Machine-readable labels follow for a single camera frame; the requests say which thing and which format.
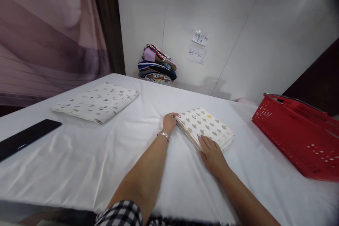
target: red plastic basket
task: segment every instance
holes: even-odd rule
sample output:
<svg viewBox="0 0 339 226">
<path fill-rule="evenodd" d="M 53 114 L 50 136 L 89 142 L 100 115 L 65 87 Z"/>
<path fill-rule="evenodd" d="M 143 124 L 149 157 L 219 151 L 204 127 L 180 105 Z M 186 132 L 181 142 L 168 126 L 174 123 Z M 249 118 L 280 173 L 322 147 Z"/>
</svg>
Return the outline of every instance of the red plastic basket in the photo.
<svg viewBox="0 0 339 226">
<path fill-rule="evenodd" d="M 339 182 L 339 121 L 273 94 L 264 94 L 252 121 L 305 177 Z"/>
</svg>

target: black phone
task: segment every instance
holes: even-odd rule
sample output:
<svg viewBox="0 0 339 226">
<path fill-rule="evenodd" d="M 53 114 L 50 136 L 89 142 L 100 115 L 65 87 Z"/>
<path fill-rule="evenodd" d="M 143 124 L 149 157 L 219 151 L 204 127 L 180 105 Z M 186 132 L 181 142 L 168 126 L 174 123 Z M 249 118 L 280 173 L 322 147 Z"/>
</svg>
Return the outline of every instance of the black phone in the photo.
<svg viewBox="0 0 339 226">
<path fill-rule="evenodd" d="M 0 162 L 40 139 L 62 123 L 45 119 L 0 142 Z"/>
</svg>

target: handwritten sign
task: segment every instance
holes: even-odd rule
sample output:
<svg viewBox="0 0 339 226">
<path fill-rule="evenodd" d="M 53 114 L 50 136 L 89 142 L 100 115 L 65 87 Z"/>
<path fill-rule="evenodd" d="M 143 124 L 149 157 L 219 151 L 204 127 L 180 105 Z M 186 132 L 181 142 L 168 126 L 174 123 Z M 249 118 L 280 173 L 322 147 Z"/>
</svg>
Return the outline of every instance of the handwritten sign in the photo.
<svg viewBox="0 0 339 226">
<path fill-rule="evenodd" d="M 208 34 L 202 34 L 200 31 L 194 31 L 192 41 L 205 46 L 208 41 Z"/>
<path fill-rule="evenodd" d="M 199 46 L 195 43 L 191 43 L 186 54 L 189 61 L 203 64 L 205 52 L 206 50 L 204 49 L 204 47 Z"/>
</svg>

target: white bed sheet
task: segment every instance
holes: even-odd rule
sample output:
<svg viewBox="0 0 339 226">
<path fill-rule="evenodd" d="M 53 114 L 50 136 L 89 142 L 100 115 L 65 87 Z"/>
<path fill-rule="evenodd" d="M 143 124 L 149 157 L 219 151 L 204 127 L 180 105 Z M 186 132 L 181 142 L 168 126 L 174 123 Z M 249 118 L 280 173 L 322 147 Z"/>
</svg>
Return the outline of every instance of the white bed sheet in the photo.
<svg viewBox="0 0 339 226">
<path fill-rule="evenodd" d="M 97 125 L 49 107 L 103 82 L 139 97 Z M 339 185 L 304 178 L 251 121 L 256 107 L 111 74 L 0 118 L 0 140 L 43 120 L 63 125 L 0 163 L 0 200 L 102 212 L 123 177 L 161 130 L 169 112 L 204 107 L 236 138 L 228 164 L 282 225 L 329 225 L 338 216 Z M 179 128 L 171 135 L 154 213 L 233 223 L 217 182 Z"/>
</svg>

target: silver bracelet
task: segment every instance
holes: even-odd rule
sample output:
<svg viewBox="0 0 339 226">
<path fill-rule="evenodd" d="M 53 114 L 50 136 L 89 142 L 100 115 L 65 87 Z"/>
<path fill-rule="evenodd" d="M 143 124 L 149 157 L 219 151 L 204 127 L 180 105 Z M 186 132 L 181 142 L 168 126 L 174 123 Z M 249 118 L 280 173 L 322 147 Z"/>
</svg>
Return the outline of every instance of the silver bracelet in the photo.
<svg viewBox="0 0 339 226">
<path fill-rule="evenodd" d="M 164 135 L 164 136 L 167 138 L 168 141 L 170 140 L 167 133 L 165 133 L 165 132 L 160 132 L 160 133 L 157 134 L 157 136 L 158 136 L 159 134 L 160 134 L 160 135 Z"/>
</svg>

